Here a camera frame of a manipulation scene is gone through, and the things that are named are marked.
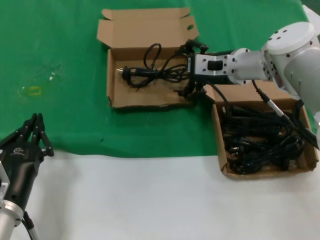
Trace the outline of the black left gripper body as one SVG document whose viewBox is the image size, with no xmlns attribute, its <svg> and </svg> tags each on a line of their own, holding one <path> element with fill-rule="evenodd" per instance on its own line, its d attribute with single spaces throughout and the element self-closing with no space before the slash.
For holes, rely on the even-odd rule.
<svg viewBox="0 0 320 240">
<path fill-rule="evenodd" d="M 0 149 L 0 161 L 9 179 L 4 199 L 25 208 L 43 162 L 42 149 L 30 142 L 12 143 Z"/>
</svg>

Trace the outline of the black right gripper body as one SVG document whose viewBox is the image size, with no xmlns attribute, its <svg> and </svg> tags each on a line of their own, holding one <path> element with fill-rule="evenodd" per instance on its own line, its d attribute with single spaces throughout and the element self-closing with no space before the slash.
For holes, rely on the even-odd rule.
<svg viewBox="0 0 320 240">
<path fill-rule="evenodd" d="M 233 50 L 214 53 L 195 53 L 188 56 L 187 70 L 191 81 L 209 82 L 214 85 L 232 85 L 228 73 L 228 61 Z"/>
</svg>

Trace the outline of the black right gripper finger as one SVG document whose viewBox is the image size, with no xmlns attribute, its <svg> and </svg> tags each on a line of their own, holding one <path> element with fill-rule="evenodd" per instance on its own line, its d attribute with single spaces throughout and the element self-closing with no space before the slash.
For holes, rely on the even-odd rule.
<svg viewBox="0 0 320 240">
<path fill-rule="evenodd" d="M 203 82 L 189 81 L 185 88 L 182 90 L 174 90 L 180 97 L 183 97 L 186 101 L 197 101 L 202 95 L 205 95 L 205 84 Z"/>
<path fill-rule="evenodd" d="M 175 55 L 190 57 L 196 54 L 195 49 L 200 50 L 200 54 L 204 55 L 209 47 L 197 40 L 188 39 L 185 44 L 179 47 L 179 49 L 175 52 Z"/>
</svg>

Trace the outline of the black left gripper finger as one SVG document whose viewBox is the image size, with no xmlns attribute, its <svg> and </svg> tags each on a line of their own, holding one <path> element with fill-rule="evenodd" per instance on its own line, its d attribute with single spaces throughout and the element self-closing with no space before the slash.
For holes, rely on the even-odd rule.
<svg viewBox="0 0 320 240">
<path fill-rule="evenodd" d="M 40 141 L 42 141 L 44 145 L 44 151 L 42 151 L 42 156 L 46 157 L 53 157 L 55 155 L 53 146 L 45 133 L 45 124 L 44 124 L 44 118 L 41 113 L 36 114 L 35 122 L 33 125 L 33 132 L 31 137 L 31 142 L 39 147 Z"/>
<path fill-rule="evenodd" d="M 1 142 L 1 147 L 7 147 L 14 143 L 27 142 L 35 126 L 37 114 L 34 113 L 30 119 L 24 121 L 23 125 L 5 137 Z"/>
</svg>

